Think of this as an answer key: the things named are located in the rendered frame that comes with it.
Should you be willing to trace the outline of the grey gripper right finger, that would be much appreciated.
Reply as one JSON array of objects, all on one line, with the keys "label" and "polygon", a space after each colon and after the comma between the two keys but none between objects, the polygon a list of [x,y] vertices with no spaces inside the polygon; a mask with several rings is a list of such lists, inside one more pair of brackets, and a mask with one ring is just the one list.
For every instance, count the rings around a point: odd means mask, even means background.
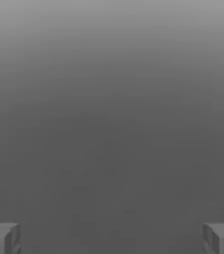
[{"label": "grey gripper right finger", "polygon": [[202,237],[202,254],[224,254],[224,223],[203,224]]}]

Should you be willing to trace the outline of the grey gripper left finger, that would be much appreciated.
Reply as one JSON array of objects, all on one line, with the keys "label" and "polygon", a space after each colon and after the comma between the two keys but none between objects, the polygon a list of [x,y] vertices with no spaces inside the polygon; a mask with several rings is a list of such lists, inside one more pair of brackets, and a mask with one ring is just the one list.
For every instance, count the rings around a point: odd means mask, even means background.
[{"label": "grey gripper left finger", "polygon": [[0,223],[0,254],[22,254],[20,224]]}]

